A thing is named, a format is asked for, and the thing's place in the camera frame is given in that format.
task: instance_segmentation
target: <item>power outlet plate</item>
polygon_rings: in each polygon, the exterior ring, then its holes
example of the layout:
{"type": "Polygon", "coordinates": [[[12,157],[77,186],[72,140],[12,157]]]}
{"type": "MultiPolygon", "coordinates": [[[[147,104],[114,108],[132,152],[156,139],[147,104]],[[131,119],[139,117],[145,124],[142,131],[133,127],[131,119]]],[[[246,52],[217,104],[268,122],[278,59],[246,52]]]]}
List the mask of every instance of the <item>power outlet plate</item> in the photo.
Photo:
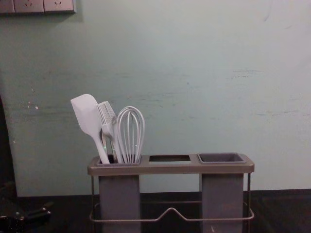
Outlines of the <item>power outlet plate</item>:
{"type": "Polygon", "coordinates": [[[14,13],[13,0],[0,0],[0,14],[14,13]]]}
{"type": "Polygon", "coordinates": [[[16,13],[43,13],[43,0],[14,0],[16,13]]]}
{"type": "Polygon", "coordinates": [[[45,12],[75,12],[74,0],[43,0],[45,12]]]}

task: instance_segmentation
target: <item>dark object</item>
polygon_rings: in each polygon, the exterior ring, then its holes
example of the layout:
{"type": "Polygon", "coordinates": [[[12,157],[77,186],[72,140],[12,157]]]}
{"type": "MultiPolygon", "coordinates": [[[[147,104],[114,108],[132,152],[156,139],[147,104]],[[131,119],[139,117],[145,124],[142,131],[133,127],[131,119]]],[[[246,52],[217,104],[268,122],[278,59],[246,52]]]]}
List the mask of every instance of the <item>dark object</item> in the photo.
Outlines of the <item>dark object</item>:
{"type": "Polygon", "coordinates": [[[48,208],[52,204],[48,202],[40,209],[24,212],[16,204],[2,198],[0,200],[0,233],[21,233],[45,224],[50,220],[51,213],[48,208]]]}
{"type": "MultiPolygon", "coordinates": [[[[247,221],[248,226],[250,226],[250,220],[254,218],[250,205],[247,207],[246,216],[243,217],[243,175],[254,171],[254,163],[243,154],[226,153],[218,155],[220,160],[225,158],[231,162],[202,163],[197,154],[146,155],[142,156],[139,163],[131,165],[102,164],[99,157],[94,158],[88,166],[88,173],[91,175],[93,206],[89,218],[93,223],[102,224],[102,232],[140,233],[141,223],[160,222],[169,214],[175,214],[187,223],[202,222],[201,232],[203,233],[242,233],[243,221],[247,221]],[[236,163],[238,158],[244,163],[236,163]],[[169,206],[154,218],[139,218],[139,175],[182,173],[201,174],[201,198],[195,201],[201,205],[200,217],[189,218],[173,206],[169,206]],[[94,205],[94,175],[99,176],[102,219],[96,219],[95,216],[95,209],[99,204],[94,205]],[[129,193],[128,199],[122,200],[120,193],[125,194],[125,196],[129,193]]],[[[204,154],[204,157],[216,159],[215,154],[204,154]]],[[[246,205],[250,203],[250,180],[248,180],[248,184],[246,205]]],[[[182,200],[174,203],[186,204],[189,202],[189,200],[182,200]]]]}
{"type": "Polygon", "coordinates": [[[9,133],[0,96],[0,197],[17,197],[9,133]]]}

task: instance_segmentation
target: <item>painted wall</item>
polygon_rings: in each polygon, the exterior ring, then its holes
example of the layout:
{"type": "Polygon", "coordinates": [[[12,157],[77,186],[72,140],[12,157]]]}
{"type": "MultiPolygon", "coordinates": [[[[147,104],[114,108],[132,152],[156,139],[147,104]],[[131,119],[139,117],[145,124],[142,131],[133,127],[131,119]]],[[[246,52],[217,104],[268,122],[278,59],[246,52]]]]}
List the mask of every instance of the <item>painted wall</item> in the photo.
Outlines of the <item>painted wall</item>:
{"type": "MultiPolygon", "coordinates": [[[[253,189],[311,188],[310,0],[81,0],[0,18],[0,93],[20,196],[89,194],[96,156],[70,99],[146,118],[145,154],[236,151],[253,189]]],[[[198,176],[144,176],[142,192],[198,176]]]]}

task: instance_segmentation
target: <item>whisk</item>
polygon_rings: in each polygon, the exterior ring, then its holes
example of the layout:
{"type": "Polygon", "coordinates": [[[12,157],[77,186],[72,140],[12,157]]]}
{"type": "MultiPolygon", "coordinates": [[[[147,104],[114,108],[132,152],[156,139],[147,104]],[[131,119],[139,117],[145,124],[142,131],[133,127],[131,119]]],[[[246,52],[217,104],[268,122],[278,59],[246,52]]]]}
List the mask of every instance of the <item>whisk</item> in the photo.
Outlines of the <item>whisk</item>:
{"type": "Polygon", "coordinates": [[[135,107],[123,108],[117,118],[117,134],[125,163],[137,163],[145,135],[145,119],[135,107]]]}

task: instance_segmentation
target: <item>utensil holder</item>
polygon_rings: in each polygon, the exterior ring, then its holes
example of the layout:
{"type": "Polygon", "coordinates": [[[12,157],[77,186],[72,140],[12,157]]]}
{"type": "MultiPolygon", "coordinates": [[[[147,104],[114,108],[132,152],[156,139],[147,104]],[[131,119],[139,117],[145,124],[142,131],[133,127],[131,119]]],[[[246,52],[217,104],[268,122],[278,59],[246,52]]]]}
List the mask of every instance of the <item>utensil holder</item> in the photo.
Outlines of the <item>utensil holder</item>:
{"type": "Polygon", "coordinates": [[[145,155],[137,164],[101,164],[99,157],[88,166],[92,180],[90,220],[102,224],[103,233],[140,233],[142,222],[158,222],[175,212],[186,222],[202,222],[201,233],[242,233],[242,223],[254,213],[250,208],[250,174],[254,163],[243,154],[145,155]],[[200,174],[201,218],[186,218],[177,209],[168,208],[158,218],[141,219],[139,175],[200,174]],[[247,175],[247,216],[243,216],[243,177],[247,175]],[[102,219],[94,216],[94,176],[99,177],[102,219]]]}

